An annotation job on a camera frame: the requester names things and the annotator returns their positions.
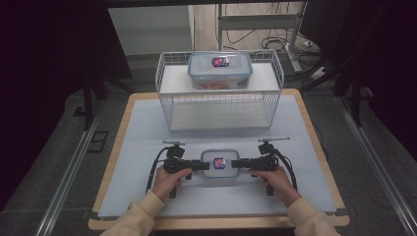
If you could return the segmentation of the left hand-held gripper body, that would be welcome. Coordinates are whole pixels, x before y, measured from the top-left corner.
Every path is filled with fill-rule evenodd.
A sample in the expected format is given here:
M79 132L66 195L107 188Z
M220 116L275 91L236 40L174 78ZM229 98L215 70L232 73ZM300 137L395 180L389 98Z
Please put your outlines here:
M174 174L183 169L192 168L192 161L183 159L183 154L185 153L183 149L184 143L177 141L163 141L163 143L169 144L163 164L163 168L168 173Z

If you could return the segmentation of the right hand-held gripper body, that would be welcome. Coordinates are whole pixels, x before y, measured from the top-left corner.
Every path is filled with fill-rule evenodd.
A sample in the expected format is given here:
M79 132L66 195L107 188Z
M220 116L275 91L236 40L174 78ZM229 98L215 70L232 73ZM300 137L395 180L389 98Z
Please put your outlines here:
M254 171L273 172L282 162L287 170L290 170L290 162L272 143L272 138L260 139L259 151L261 156L251 160L250 169Z

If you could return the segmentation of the small clear food container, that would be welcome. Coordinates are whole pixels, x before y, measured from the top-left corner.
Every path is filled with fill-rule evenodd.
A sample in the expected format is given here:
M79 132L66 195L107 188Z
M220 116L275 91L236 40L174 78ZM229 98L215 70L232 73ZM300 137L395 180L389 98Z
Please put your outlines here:
M209 170L203 170L203 176L208 179L236 178L239 169L234 168L232 162L239 159L239 152L235 149L206 149L201 154L201 161L209 163Z

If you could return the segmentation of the white wire shelf rack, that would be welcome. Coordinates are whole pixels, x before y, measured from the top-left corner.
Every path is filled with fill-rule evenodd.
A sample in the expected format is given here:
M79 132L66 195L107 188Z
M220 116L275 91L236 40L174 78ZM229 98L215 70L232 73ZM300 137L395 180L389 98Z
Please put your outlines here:
M282 92L284 76L273 50L246 52L253 75L243 89L194 89L188 76L194 52L160 55L155 85L167 125L172 131L270 127Z

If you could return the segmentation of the large clear food container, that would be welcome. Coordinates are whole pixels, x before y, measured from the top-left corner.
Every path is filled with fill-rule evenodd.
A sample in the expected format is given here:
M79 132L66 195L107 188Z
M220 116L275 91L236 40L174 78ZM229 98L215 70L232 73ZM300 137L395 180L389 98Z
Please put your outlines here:
M246 52L194 52L189 57L188 76L194 89L245 89L252 75Z

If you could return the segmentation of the person's left hand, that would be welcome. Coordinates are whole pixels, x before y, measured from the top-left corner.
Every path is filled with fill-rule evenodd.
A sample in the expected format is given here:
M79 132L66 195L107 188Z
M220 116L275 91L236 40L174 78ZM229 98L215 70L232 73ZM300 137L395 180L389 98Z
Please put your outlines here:
M158 167L152 192L163 202L169 199L170 192L180 185L181 179L192 173L190 168L170 174L163 167Z

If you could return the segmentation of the person's right hand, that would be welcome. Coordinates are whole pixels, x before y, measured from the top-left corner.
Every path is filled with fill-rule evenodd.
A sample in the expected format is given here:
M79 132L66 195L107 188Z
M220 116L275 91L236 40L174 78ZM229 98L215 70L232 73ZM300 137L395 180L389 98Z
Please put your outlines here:
M281 166L274 171L251 170L250 173L254 176L262 177L263 184L265 186L271 185L274 196L282 201L287 207L290 207L302 198L302 196L290 183L284 169Z

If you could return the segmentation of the pale blue table mat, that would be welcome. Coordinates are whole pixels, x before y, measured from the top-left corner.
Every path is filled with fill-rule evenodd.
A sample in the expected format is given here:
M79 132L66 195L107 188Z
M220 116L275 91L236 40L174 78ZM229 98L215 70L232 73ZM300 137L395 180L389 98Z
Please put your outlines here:
M298 191L318 210L335 212L328 181L319 163L296 98L283 95L268 130L224 132L171 132L157 99L134 102L127 131L98 211L100 217L117 217L130 202L145 195L152 163L168 141L185 144L186 159L198 159L207 149L231 148L242 157L258 157L258 140L272 144L292 162ZM235 178L206 178L198 171L183 180L177 195L161 216L260 215L284 213L286 206L269 196L262 180L243 169Z

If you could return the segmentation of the wooden table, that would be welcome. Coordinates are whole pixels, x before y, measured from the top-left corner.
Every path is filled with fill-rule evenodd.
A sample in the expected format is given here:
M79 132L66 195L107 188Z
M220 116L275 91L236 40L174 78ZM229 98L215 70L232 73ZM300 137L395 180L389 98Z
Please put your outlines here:
M303 120L305 122L308 134L312 141L319 163L324 171L325 178L328 181L331 196L335 200L336 208L345 208L341 195L334 182L332 173L326 161L325 154L319 144L319 139L313 128L310 116L307 112L304 101L300 92L295 88L286 88L282 91L283 95L293 95L299 106ZM122 122L116 136L115 144L109 157L109 161L104 172L104 176L93 206L93 211L99 211L103 198L110 185L111 178L117 163L118 154L121 150L123 138L127 131L127 126L130 121L134 102L137 100L151 100L158 99L154 92L134 93L129 97L126 110L124 112ZM334 212L326 212L329 219L336 226L346 226L350 221L349 215L335 216ZM89 228L92 230L104 230L114 224L117 217L99 217L99 220L91 220ZM155 229L157 230L203 230L203 229L252 229L252 228L287 228L291 226L292 222L286 213L275 214L260 214L260 215L191 215L191 216L161 216L157 215L155 220Z

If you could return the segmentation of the white power strip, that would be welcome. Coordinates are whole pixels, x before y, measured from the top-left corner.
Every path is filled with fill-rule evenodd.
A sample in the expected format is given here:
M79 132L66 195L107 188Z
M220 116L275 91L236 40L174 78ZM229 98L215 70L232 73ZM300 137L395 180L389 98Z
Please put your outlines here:
M319 79L321 76L323 76L326 72L328 71L327 68L325 67L320 67L316 72L314 72L311 76L310 79L311 80L317 80Z

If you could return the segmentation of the dark metal stand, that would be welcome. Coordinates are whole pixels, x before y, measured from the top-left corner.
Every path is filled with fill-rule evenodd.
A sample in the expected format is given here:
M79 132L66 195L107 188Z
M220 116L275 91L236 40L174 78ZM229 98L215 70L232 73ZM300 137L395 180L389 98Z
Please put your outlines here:
M105 82L109 82L114 86L126 91L129 94L135 93L136 91L127 86L126 84L106 75L103 72L97 72L94 76L86 75L84 79L84 105L85 105L85 130L92 126L93 110L92 110L92 95L94 94L98 100L106 99L109 95L109 91L105 86Z
M351 59L346 59L343 63L338 66L333 67L318 79L310 82L309 84L301 86L301 91L311 90L318 85L323 84L324 82L329 81L330 79L339 76L339 79L333 86L333 93L336 96L344 96L348 89L351 89L351 105L350 105L350 114L351 118L358 127L361 127L360 121L360 101L361 101L361 83L360 79L357 76L356 67L353 65Z

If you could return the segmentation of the white cabinet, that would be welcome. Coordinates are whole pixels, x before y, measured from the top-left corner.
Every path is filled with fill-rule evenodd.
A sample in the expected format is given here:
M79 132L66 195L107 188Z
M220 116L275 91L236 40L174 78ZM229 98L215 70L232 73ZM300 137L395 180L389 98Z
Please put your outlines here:
M126 55L191 51L194 11L190 5L108 10Z

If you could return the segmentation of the dark curtain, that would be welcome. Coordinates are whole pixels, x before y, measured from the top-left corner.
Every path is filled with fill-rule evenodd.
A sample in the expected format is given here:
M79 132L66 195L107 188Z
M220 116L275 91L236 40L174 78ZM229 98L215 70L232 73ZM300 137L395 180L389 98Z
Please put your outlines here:
M355 80L369 89L370 107L417 160L417 0L309 0L301 33L343 68L333 92Z
M66 98L131 73L104 6L0 0L0 210L37 159Z

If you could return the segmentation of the black floor bracket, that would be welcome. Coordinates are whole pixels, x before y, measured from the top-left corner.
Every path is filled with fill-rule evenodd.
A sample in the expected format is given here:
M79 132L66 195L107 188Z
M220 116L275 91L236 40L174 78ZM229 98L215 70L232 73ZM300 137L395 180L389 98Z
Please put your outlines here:
M95 131L92 135L92 138L89 142L87 149L88 153L101 153L104 150L106 141L108 137L107 131Z

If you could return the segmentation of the white metal desk frame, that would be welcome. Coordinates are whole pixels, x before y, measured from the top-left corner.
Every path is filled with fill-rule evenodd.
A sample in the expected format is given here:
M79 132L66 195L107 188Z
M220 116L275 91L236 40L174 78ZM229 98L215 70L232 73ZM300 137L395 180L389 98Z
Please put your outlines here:
M223 36L225 30L291 30L289 41L284 44L285 52L295 72L301 72L301 65L294 52L295 41L303 20L307 3L302 2L295 14L285 15L225 15L224 7L217 5L217 49L223 49Z

